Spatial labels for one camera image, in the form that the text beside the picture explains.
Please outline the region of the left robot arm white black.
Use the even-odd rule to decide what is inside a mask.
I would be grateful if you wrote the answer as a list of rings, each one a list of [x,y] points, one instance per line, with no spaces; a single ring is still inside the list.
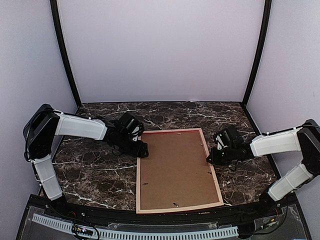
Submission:
[[[139,138],[145,128],[128,112],[119,119],[106,120],[65,113],[43,104],[23,129],[24,159],[32,164],[35,177],[51,203],[51,210],[60,218],[67,218],[70,206],[61,197],[52,160],[52,145],[57,136],[88,138],[116,147],[122,155],[136,158],[149,156],[147,143]]]

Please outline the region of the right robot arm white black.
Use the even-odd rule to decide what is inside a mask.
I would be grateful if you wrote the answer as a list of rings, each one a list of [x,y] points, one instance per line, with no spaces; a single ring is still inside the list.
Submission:
[[[229,126],[214,135],[215,147],[211,148],[206,161],[212,165],[227,165],[266,155],[300,152],[301,162],[276,180],[259,197],[255,213],[266,217],[275,203],[287,194],[298,190],[320,174],[320,127],[312,119],[304,124],[267,132],[245,140],[238,130]]]

